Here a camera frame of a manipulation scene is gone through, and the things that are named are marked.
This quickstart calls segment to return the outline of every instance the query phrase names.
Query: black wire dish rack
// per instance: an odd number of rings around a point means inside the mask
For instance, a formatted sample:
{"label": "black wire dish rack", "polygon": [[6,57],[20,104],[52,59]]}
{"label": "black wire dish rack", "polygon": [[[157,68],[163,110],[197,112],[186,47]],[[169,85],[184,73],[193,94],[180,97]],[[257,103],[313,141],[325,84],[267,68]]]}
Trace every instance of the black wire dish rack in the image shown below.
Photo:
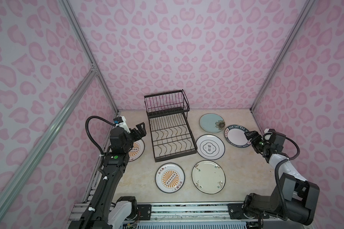
{"label": "black wire dish rack", "polygon": [[190,106],[183,90],[146,95],[144,101],[155,162],[197,152],[187,121]]}

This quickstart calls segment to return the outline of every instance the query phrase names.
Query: white plate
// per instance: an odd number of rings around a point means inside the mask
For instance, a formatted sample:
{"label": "white plate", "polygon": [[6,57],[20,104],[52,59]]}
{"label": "white plate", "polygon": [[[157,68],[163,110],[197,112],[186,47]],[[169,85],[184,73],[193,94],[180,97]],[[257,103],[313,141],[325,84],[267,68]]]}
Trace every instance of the white plate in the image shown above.
{"label": "white plate", "polygon": [[223,169],[209,160],[197,163],[193,168],[192,177],[197,189],[206,194],[220,192],[226,183]]}
{"label": "white plate", "polygon": [[246,148],[251,145],[251,142],[246,139],[245,132],[249,130],[240,125],[230,125],[224,131],[226,140],[235,147]]}
{"label": "white plate", "polygon": [[225,147],[224,143],[214,135],[203,135],[196,141],[197,152],[203,158],[216,160],[223,156]]}
{"label": "white plate", "polygon": [[156,185],[162,192],[177,192],[184,182],[185,173],[175,163],[164,164],[156,172]]}
{"label": "white plate", "polygon": [[129,156],[130,156],[129,162],[132,162],[133,160],[138,159],[144,152],[144,149],[145,149],[145,144],[142,139],[134,142],[133,148],[129,151]]}

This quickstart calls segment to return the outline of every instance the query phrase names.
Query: black cable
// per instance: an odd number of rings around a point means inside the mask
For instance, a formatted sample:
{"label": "black cable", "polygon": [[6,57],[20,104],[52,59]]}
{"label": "black cable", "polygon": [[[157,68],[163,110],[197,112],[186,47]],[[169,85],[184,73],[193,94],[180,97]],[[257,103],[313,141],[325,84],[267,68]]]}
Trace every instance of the black cable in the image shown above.
{"label": "black cable", "polygon": [[[102,165],[103,165],[103,162],[104,162],[104,160],[105,160],[104,155],[107,154],[107,153],[110,151],[111,146],[108,147],[108,149],[107,149],[106,152],[103,152],[101,146],[99,146],[98,143],[96,143],[96,141],[92,138],[92,135],[91,135],[91,133],[89,132],[89,121],[90,121],[91,119],[93,119],[93,118],[97,118],[97,119],[99,119],[99,120],[102,120],[102,121],[104,121],[104,122],[106,122],[106,123],[108,123],[108,124],[110,124],[110,125],[112,125],[112,126],[116,126],[116,125],[113,124],[113,123],[111,123],[111,122],[109,122],[108,120],[106,120],[106,119],[104,119],[104,118],[102,118],[102,117],[95,116],[95,115],[88,117],[87,120],[85,121],[85,132],[87,133],[88,138],[89,138],[90,141],[99,149],[99,151],[101,152],[101,155],[103,155],[103,156],[101,156],[101,163],[99,164],[99,167],[97,168],[97,170],[102,174],[102,177],[104,178],[104,177],[106,176],[106,173],[105,173],[104,170],[102,169]],[[106,185],[107,185],[107,180],[102,180],[101,190],[99,191],[99,193],[98,193],[98,195],[97,195],[97,197],[96,197],[96,200],[95,200],[95,202],[93,203],[92,208],[96,208],[97,205],[99,204],[99,201],[101,200],[101,197],[102,197],[102,195],[103,195],[103,192],[105,191]],[[89,211],[88,215],[87,215],[87,216],[85,217],[85,219],[84,219],[84,222],[83,222],[83,225],[82,225],[81,229],[87,229],[88,224],[89,224],[89,221],[92,219],[93,213],[94,213],[94,211]]]}
{"label": "black cable", "polygon": [[266,136],[266,135],[271,135],[271,132],[265,133],[265,134],[263,135],[263,140],[264,140],[264,141],[267,141],[267,140],[265,139],[265,136]]}
{"label": "black cable", "polygon": [[103,154],[103,150],[102,150],[101,146],[99,146],[98,143],[96,143],[96,141],[92,138],[91,133],[89,132],[89,121],[90,121],[91,119],[93,119],[93,118],[97,118],[97,119],[99,119],[99,120],[102,120],[102,121],[104,121],[104,122],[110,124],[111,126],[116,126],[116,125],[113,124],[113,123],[111,123],[111,122],[108,121],[108,120],[105,120],[105,119],[102,118],[102,117],[95,116],[95,115],[88,117],[87,120],[85,121],[85,132],[87,133],[88,138],[89,138],[90,141],[99,149],[99,151],[101,152],[101,154]]}
{"label": "black cable", "polygon": [[283,216],[279,216],[278,215],[278,217],[280,219],[282,219],[282,220],[287,220],[288,219],[288,209],[287,209],[287,206],[286,206],[286,203],[285,203],[285,198],[284,198],[284,195],[283,195],[283,189],[282,189],[282,186],[281,186],[280,180],[279,180],[279,167],[282,164],[284,164],[285,162],[287,162],[287,161],[296,159],[298,157],[299,153],[300,153],[300,149],[299,149],[298,145],[292,139],[290,139],[288,137],[285,137],[285,139],[289,140],[291,143],[294,144],[294,146],[297,149],[297,153],[293,157],[290,157],[288,159],[284,159],[281,162],[279,162],[276,165],[275,170],[274,170],[275,182],[277,184],[278,193],[279,193],[279,196],[280,196],[280,201],[282,203],[282,208],[283,208]]}
{"label": "black cable", "polygon": [[288,209],[286,207],[286,203],[285,203],[285,199],[284,199],[284,194],[283,194],[283,187],[280,184],[280,180],[279,180],[279,167],[284,164],[285,162],[287,162],[288,159],[284,159],[282,161],[280,161],[277,166],[275,166],[275,170],[274,170],[274,176],[275,176],[275,182],[277,184],[277,188],[278,188],[278,193],[280,196],[280,201],[282,203],[282,208],[283,208],[283,217],[279,217],[280,219],[286,221],[288,219]]}
{"label": "black cable", "polygon": [[290,139],[289,137],[285,137],[285,139],[286,140],[289,140],[291,143],[293,143],[294,144],[294,146],[296,147],[296,149],[297,149],[297,153],[293,156],[293,157],[291,157],[291,158],[289,158],[289,160],[293,160],[293,159],[296,159],[298,156],[299,156],[299,152],[300,152],[300,150],[299,150],[299,147],[298,147],[298,145],[297,145],[297,143],[295,143],[292,139]]}

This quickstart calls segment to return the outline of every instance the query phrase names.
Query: plate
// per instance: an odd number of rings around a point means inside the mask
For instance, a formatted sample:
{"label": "plate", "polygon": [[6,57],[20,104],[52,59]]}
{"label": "plate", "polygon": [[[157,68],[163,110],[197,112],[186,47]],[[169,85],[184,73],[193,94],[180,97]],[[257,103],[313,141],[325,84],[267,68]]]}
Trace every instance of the plate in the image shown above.
{"label": "plate", "polygon": [[251,145],[251,142],[246,139],[245,132],[249,130],[239,125],[230,125],[224,131],[226,140],[235,147],[246,148]]}
{"label": "plate", "polygon": [[220,192],[226,183],[223,169],[209,160],[197,163],[193,168],[192,177],[195,187],[206,194]]}
{"label": "plate", "polygon": [[203,158],[216,160],[223,156],[225,147],[223,142],[214,135],[203,135],[196,141],[197,152]]}
{"label": "plate", "polygon": [[184,182],[185,173],[175,163],[164,164],[156,172],[156,185],[162,192],[177,192]]}
{"label": "plate", "polygon": [[221,132],[226,123],[224,122],[224,119],[220,117],[217,114],[205,114],[200,118],[200,126],[202,129],[204,129],[206,132],[210,133],[218,133]]}
{"label": "plate", "polygon": [[138,159],[144,152],[144,149],[145,149],[145,144],[142,139],[135,141],[134,146],[129,151],[129,156],[130,156],[129,162],[132,162],[133,160]]}

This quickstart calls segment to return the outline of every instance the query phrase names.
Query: beige table surface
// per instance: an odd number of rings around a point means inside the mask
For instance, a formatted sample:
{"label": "beige table surface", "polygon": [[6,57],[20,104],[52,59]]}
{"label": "beige table surface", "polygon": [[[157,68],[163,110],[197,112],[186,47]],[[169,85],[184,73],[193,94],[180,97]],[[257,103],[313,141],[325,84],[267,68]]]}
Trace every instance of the beige table surface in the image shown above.
{"label": "beige table surface", "polygon": [[[259,131],[249,110],[191,110],[188,112],[188,123],[197,140],[201,135],[209,134],[199,124],[199,119],[206,113],[216,113],[223,117],[226,126],[242,125],[250,131]],[[121,196],[135,196],[138,203],[156,202],[211,202],[211,201],[243,201],[250,193],[271,195],[275,187],[274,169],[266,163],[265,158],[255,153],[251,146],[237,148],[224,138],[224,130],[215,133],[225,145],[224,155],[214,160],[225,172],[226,184],[217,194],[205,194],[193,184],[191,172],[197,162],[205,160],[198,153],[163,162],[154,162],[148,118],[145,111],[123,111],[129,128],[144,122],[147,135],[143,137],[144,153],[140,158],[129,162],[121,178],[113,201]],[[180,190],[167,194],[159,190],[155,183],[157,169],[165,163],[178,164],[185,173],[185,182]]]}

